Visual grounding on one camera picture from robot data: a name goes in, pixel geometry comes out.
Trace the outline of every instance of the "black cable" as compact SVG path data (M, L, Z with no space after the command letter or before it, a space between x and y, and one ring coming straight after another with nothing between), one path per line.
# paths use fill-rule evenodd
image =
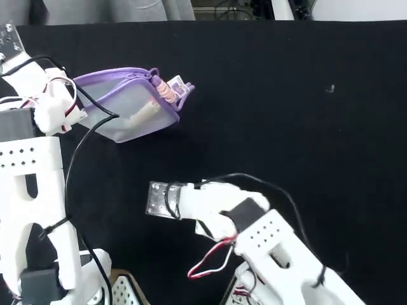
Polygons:
M90 138L92 134L95 133L96 129L101 127L103 124L106 124L107 122L111 121L114 118L118 118L118 114L113 114L108 116L107 118L104 118L103 120L99 121L98 123L95 124L91 129L88 130L88 132L85 133L83 138L80 140L79 144L76 146L72 157L71 161L69 162L68 166L68 171L66 175L66 180L65 180L65 209L67 210L67 207L69 206L69 183L71 181L71 176L72 176L72 167L75 164L75 161L78 158L79 153L81 152L81 149L83 147L83 144ZM80 232L78 228L76 228L76 231L78 233L79 238L82 240L83 245L85 248L89 251L90 256L92 259L95 261L105 283L107 286L107 290L109 293L109 305L113 305L113 292L112 292L112 287L109 282L109 278L107 277L106 273L103 270L102 264L100 263L99 258L96 256L96 253L93 251L93 248L90 246L89 242L87 242L86 238L83 236L83 233Z
M240 10L240 9L238 9L238 8L234 8L234 9L232 9L232 10L224 11L224 12L219 16L218 20L221 20L225 15L228 15L228 16L229 16L229 13L230 13L231 11L236 11L236 12L239 12L239 13L244 13L244 14L246 14L247 16L249 16L250 20L253 19L253 16L252 16L250 13L248 13L248 12L246 12L246 11L244 11L244 10Z
M24 68L26 65L29 65L32 62L38 62L40 60L47 60L47 61L51 62L58 69L65 71L65 68L62 67L60 64L58 64L56 61L54 61L54 59L52 59L51 57L46 56L46 55L38 55L38 56L34 56L34 57L27 59L25 62L23 62L20 65L16 65L14 68L10 69L8 72L0 74L0 78L13 75L14 73L18 72L20 69Z
M265 186L268 186L268 187L270 187L270 188L272 188L274 190L277 190L277 191L281 192L289 200L291 206L293 207L293 210L294 210L294 213L295 213L295 216L296 216L296 220L297 220L298 227L300 229L303 241L304 241L305 245L312 251L311 244L310 244L310 242L308 240L308 236L307 236L307 234L305 232L305 227L304 227L304 224L303 224L303 221L302 221L302 218L301 218L300 211L298 210L297 204L294 202L291 195L285 189L283 189L282 187L280 187L280 186L278 186L278 185L276 185L274 183L264 181L264 180L262 180L260 178L255 177L255 176L249 175L247 173L229 173L227 175L214 177L214 178L211 178L211 179L208 179L208 180L205 180L205 181L202 181L200 183L195 184L195 187L201 187L204 184L214 182L214 181L219 181L219 180L224 180L224 179L229 179L229 178L237 178L237 177L247 178L247 179L256 181L256 182L258 182L260 184L263 184Z
M95 126L93 126L91 129L88 130L88 132L85 133L83 138L80 140L79 144L76 146L76 148L72 154L71 161L69 162L68 171L67 171L66 179L65 179L65 208L66 208L66 210L67 210L67 207L69 206L68 187L69 187L69 183L71 181L72 167L73 167L73 164L75 164L75 161L78 158L79 153L81 152L81 148L83 147L83 144L90 138L90 136L96 131L96 129L101 127L103 124L106 124L107 122L111 121L112 119L115 119L118 117L119 117L118 114L113 114L113 115L108 116L107 118L102 119L98 123L96 123Z
M10 98L8 98L6 100L2 100L0 102L0 105L5 104L5 103L17 102L19 100L22 100L22 99L20 97L10 97Z
M252 287L252 289L250 289L250 291L249 291L249 295L251 295L252 292L253 292L253 290L254 290L254 289L256 288L256 286L257 286L257 274L253 271L253 269L252 269L252 267L250 267L250 265L249 265L248 271L253 275L253 278L254 278L253 287Z
M100 260L97 258L96 253L93 251L92 246L89 244L88 240L85 238L85 236L83 235L83 233L80 233L78 230L76 230L78 232L78 236L82 241L82 244L85 246L85 248L89 251L90 256L94 259L102 277L103 280L106 283L107 286L107 293L109 294L109 305L113 305L113 291L112 291L112 286L110 285L110 281L109 278L107 277L106 272L104 272L103 266L100 263Z
M110 115L110 116L117 116L116 118L118 118L118 114L114 113L112 111L110 111L109 109L106 109L105 107L103 107L102 105L100 105L98 102L96 102L90 95L89 93L87 93L82 87L80 87L77 83L75 83L76 85L76 89L78 89L78 91L80 93L82 93L88 100L89 102L91 102L93 105L95 105L97 108L99 108L101 111L103 111L104 113Z
M164 190L164 204L165 204L165 207L167 208L169 214L173 218L175 218L177 220L181 220L181 214L179 213L179 200L177 201L177 204L176 204L176 211L173 211L171 209L170 202L169 202L169 199L168 199L168 192L170 191L171 186L174 186L174 185L176 185L178 183L179 182L172 182L172 183L167 184L167 187Z
M230 1L230 0L222 0L222 1L219 2L217 5L215 5L215 8L214 8L214 19L215 19L215 20L219 20L219 18L216 16L217 9L218 9L221 5L225 4L225 3L228 2L228 1Z

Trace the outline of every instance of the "black plastic part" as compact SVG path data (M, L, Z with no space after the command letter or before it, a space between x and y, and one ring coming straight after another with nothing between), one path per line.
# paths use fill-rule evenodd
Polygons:
M67 291L58 280L58 266L44 270L24 270L21 274L21 297L23 305L49 305L62 300Z
M34 109L0 111L0 142L42 137L34 121Z
M240 233L254 224L266 212L252 198L246 198L233 210L223 211L221 214L230 218L235 224L237 232Z

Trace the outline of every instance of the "black backdrop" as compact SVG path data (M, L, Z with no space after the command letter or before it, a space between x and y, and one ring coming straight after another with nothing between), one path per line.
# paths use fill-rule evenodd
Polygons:
M192 221L145 215L149 181L229 172L286 188L320 258L338 270L348 254L343 277L367 304L405 303L406 32L406 22L20 28L31 55L51 55L72 75L159 67L197 87L178 125L120 145L97 135L74 171L78 227L153 305L217 304L240 261L188 281L211 242ZM65 165L84 132L61 137ZM297 228L289 205L278 208ZM41 244L29 248L30 261L48 259Z

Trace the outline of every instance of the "white robotic arm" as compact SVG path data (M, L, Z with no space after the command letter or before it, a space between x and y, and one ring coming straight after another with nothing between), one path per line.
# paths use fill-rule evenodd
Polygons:
M75 227L66 220L64 173L58 137L71 125L86 117L76 105L76 95L68 92L64 71L44 71L32 61L7 75L31 57L24 51L16 28L0 25L0 75L17 94L34 103L35 111L25 107L25 99L0 102L0 257L4 280L17 300L24 304L97 304L106 283L89 252L79 252ZM32 197L27 177L35 176L38 195ZM50 269L27 268L25 248L32 224L47 232L58 259ZM109 276L109 255L95 249L104 273Z
M238 285L263 305L364 304L259 193L220 182L200 189L152 182L146 213L196 219L197 234L216 241L233 238L234 251L245 262L236 269L237 284L227 304L234 304L233 293L243 288Z

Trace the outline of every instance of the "red and white wire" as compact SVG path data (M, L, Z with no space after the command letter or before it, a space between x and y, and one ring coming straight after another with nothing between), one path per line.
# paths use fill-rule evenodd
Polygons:
M78 96L78 89L76 88L75 82L73 80L71 80L70 78L66 78L66 77L63 77L63 76L58 76L56 78L50 79L50 81L48 82L48 84L45 87L45 90L48 91L48 89L50 87L50 83L52 83L53 81L58 81L58 80L66 81L74 88L74 96L72 98L72 105L65 112L65 116L68 116L76 107L76 98Z
M222 270L226 267L226 265L228 264L230 255L231 255L231 253L232 253L232 251L233 251L233 246L230 246L229 251L228 251L228 254L226 254L226 258L225 258L225 260L224 260L224 262L223 262L223 265L222 265L221 267L219 267L219 268L217 268L217 269L206 270L206 271L202 271L202 272L193 274L193 273L204 263L204 261L206 261L206 259L207 259L211 254L213 254L216 250L222 248L222 247L225 246L225 245L230 245L230 243L231 243L234 239L235 239L235 237L226 238L226 239L221 240L220 242L218 242L216 245L214 245L214 246L205 254L205 256L203 257L203 259L202 259L198 264L196 264L195 266L193 266L193 267L188 271L187 277L188 277L190 280L196 280L197 278L202 278L202 277L207 276L207 275L210 275L210 274L212 274L212 273L216 273L216 272L222 271Z

